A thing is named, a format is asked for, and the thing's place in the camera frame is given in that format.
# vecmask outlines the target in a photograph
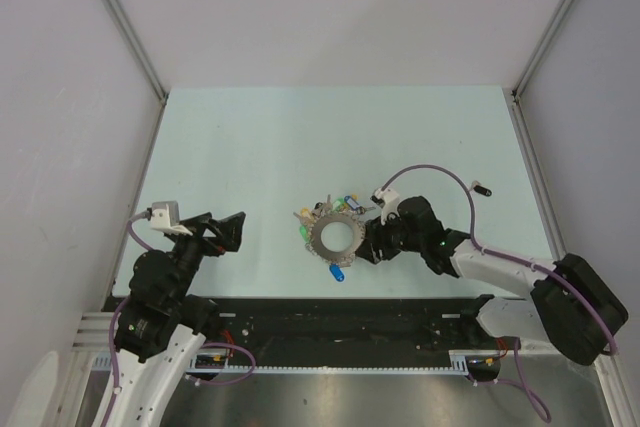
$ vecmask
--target metal ring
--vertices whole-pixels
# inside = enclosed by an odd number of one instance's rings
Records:
[[[330,224],[339,222],[345,224],[353,232],[353,241],[351,245],[346,249],[336,252],[329,249],[322,243],[322,231]],[[309,232],[310,240],[309,244],[319,257],[331,264],[338,264],[341,266],[349,265],[350,258],[355,256],[356,250],[362,244],[364,240],[364,226],[361,222],[356,220],[352,215],[343,212],[331,212],[329,214],[320,217],[311,227]]]

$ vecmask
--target purple cable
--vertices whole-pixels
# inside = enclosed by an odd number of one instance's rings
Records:
[[[107,405],[107,410],[104,413],[104,417],[102,418],[100,427],[105,427],[109,422],[109,417],[111,417],[113,406],[116,403],[116,389],[120,387],[120,366],[118,365],[118,356],[116,354],[114,337],[118,315],[120,315],[120,312],[122,312],[124,306],[127,305],[127,302],[129,302],[129,297],[125,297],[124,300],[120,302],[120,305],[116,307],[116,310],[113,313],[113,317],[111,317],[111,322],[109,322],[109,356],[111,357],[111,368],[113,370],[113,391],[111,392],[111,398],[109,399],[109,404]]]
[[[214,382],[212,380],[202,380],[202,379],[191,377],[191,379],[194,380],[196,383],[201,383],[201,384],[206,384],[206,385],[232,385],[232,384],[237,384],[238,382],[242,382],[247,377],[251,376],[253,374],[253,371],[256,370],[256,358],[253,356],[253,354],[251,352],[249,352],[244,347],[241,347],[241,346],[235,345],[235,344],[228,344],[226,342],[209,342],[208,344],[204,344],[201,348],[202,349],[208,349],[210,347],[224,348],[224,349],[230,349],[230,350],[236,350],[238,352],[242,352],[251,361],[251,367],[249,368],[249,370],[247,372],[242,374],[237,379],[225,380],[223,382]]]
[[[138,234],[136,234],[136,231],[133,230],[133,223],[137,222],[138,220],[142,220],[142,219],[149,219],[149,212],[148,211],[146,211],[146,210],[142,211],[139,214],[136,214],[133,217],[131,217],[129,220],[127,220],[127,232],[129,233],[131,238],[133,240],[135,240],[140,246],[142,246],[146,250],[153,250],[153,247],[151,247],[144,240],[142,240],[140,237],[138,237]]]
[[[576,299],[578,299],[578,301],[587,310],[587,312],[589,312],[591,317],[593,317],[593,319],[596,321],[598,326],[602,329],[602,332],[604,333],[605,337],[607,338],[607,342],[609,343],[609,349],[611,351],[611,354],[614,355],[614,354],[618,353],[618,344],[616,343],[615,339],[613,338],[613,334],[611,334],[611,331],[607,327],[607,324],[605,324],[605,322],[602,320],[602,317],[600,317],[600,315],[598,315],[598,312],[596,312],[596,310],[589,303],[589,301],[584,297],[584,295],[582,295],[578,291],[578,289],[576,289],[573,285],[571,285],[571,283],[569,283],[566,279],[564,279],[562,276],[556,274],[555,272],[547,269],[546,267],[543,267],[543,266],[535,264],[535,263],[532,264],[529,260],[521,259],[520,257],[517,257],[515,255],[511,255],[511,254],[507,254],[507,253],[504,253],[504,252],[500,252],[498,250],[488,249],[488,248],[483,247],[482,245],[480,245],[480,243],[476,239],[476,206],[475,206],[475,203],[473,201],[473,197],[471,196],[471,193],[469,192],[469,189],[467,188],[465,183],[456,174],[454,174],[453,172],[451,172],[448,169],[445,169],[444,167],[440,167],[439,165],[433,165],[433,164],[411,165],[409,167],[405,167],[404,169],[402,169],[399,172],[397,172],[396,174],[394,174],[382,186],[382,190],[385,190],[385,189],[389,188],[391,183],[394,180],[396,180],[398,177],[400,177],[402,174],[404,174],[406,172],[410,172],[412,170],[417,170],[417,169],[437,170],[438,172],[442,172],[444,174],[447,174],[449,177],[451,177],[453,180],[455,180],[458,183],[458,185],[462,188],[462,190],[464,191],[465,195],[467,196],[467,200],[469,201],[469,207],[471,209],[471,222],[470,222],[471,226],[469,227],[469,236],[470,236],[470,239],[471,239],[471,243],[473,244],[473,246],[476,249],[478,249],[483,254],[488,254],[488,255],[491,255],[493,257],[497,257],[499,259],[509,260],[511,262],[515,262],[515,263],[523,265],[525,267],[530,267],[530,268],[532,268],[534,270],[537,270],[538,272],[542,272],[543,274],[551,277],[553,280],[558,282],[560,285],[562,285],[562,287],[564,287],[569,292],[571,292],[571,294]],[[517,382],[515,382],[513,380],[507,380],[507,379],[498,380],[497,383],[511,385],[513,387],[517,387],[518,389],[523,390],[524,393],[527,395],[527,398],[529,399],[529,402],[531,402],[531,405],[532,405],[533,409],[536,411],[536,413],[540,416],[540,418],[544,422],[549,423],[549,422],[551,422],[551,413],[549,412],[549,409],[544,404],[544,402],[542,402],[542,399],[540,399],[540,397],[538,397],[538,395],[536,395],[535,392],[533,392],[531,390],[531,388],[529,387],[529,385],[527,383],[527,380],[526,380],[526,378],[524,376],[524,372],[522,370],[522,365],[520,363],[520,357],[518,355],[519,347],[520,347],[520,339],[517,339],[517,341],[516,341],[516,349],[514,350],[514,358],[515,358],[515,362],[516,362],[516,369],[518,370],[518,375],[520,376],[520,382],[521,383],[518,384]]]
[[[527,395],[527,398],[529,399],[533,410],[535,410],[536,414],[538,414],[538,417],[540,417],[544,423],[550,424],[551,412],[549,411],[549,408],[542,401],[542,399],[538,397],[538,394],[536,394],[529,388],[529,384],[527,384],[527,379],[524,376],[524,370],[522,368],[522,362],[520,360],[519,350],[520,339],[516,339],[516,344],[513,349],[513,357],[516,361],[516,370],[518,371],[518,377],[520,377],[520,383],[510,379],[496,379],[479,382],[474,379],[471,374],[469,374],[468,378],[469,380],[473,381],[474,385],[510,385],[511,387],[522,390]]]

